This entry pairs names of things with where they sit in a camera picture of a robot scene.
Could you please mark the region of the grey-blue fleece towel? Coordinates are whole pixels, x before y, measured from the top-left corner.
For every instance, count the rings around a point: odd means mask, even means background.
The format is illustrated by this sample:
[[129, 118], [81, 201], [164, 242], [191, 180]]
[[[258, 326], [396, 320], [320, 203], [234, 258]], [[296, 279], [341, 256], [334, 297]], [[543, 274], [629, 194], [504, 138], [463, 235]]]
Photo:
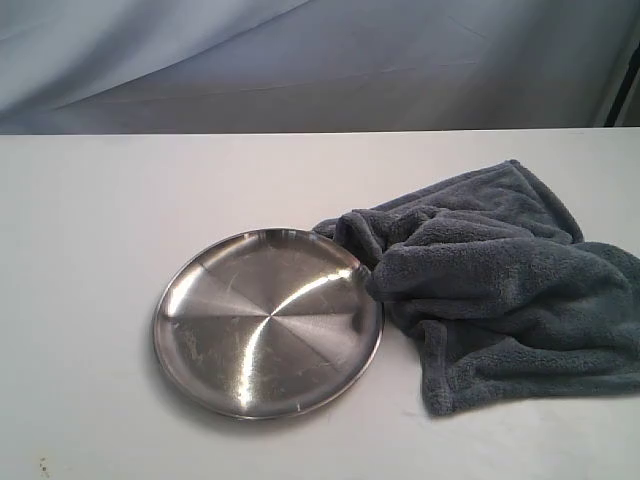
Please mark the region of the grey-blue fleece towel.
[[639, 389], [639, 261], [509, 160], [316, 225], [415, 342], [426, 410]]

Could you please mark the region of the round stainless steel plate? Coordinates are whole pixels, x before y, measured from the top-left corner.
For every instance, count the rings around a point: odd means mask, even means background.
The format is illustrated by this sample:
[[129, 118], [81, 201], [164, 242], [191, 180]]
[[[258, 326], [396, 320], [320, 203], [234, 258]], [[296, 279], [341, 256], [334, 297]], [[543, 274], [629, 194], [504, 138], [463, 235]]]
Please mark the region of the round stainless steel plate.
[[330, 239], [270, 228], [215, 243], [164, 289], [152, 341], [189, 400], [243, 420], [298, 416], [345, 393], [379, 347], [368, 268]]

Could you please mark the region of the white backdrop cloth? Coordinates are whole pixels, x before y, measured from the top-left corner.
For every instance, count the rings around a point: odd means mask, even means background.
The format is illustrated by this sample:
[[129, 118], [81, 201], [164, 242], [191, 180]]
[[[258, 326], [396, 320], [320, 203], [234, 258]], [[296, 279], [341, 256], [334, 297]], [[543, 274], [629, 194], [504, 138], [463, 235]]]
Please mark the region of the white backdrop cloth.
[[635, 1], [5, 1], [5, 134], [592, 125]]

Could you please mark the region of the dark stand pole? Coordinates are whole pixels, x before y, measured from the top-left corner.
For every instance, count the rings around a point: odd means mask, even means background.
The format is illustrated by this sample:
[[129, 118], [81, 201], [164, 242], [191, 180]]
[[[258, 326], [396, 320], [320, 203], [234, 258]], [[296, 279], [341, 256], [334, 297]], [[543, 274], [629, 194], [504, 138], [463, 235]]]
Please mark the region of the dark stand pole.
[[622, 127], [627, 124], [626, 117], [632, 110], [638, 87], [639, 42], [636, 42], [603, 122], [605, 128]]

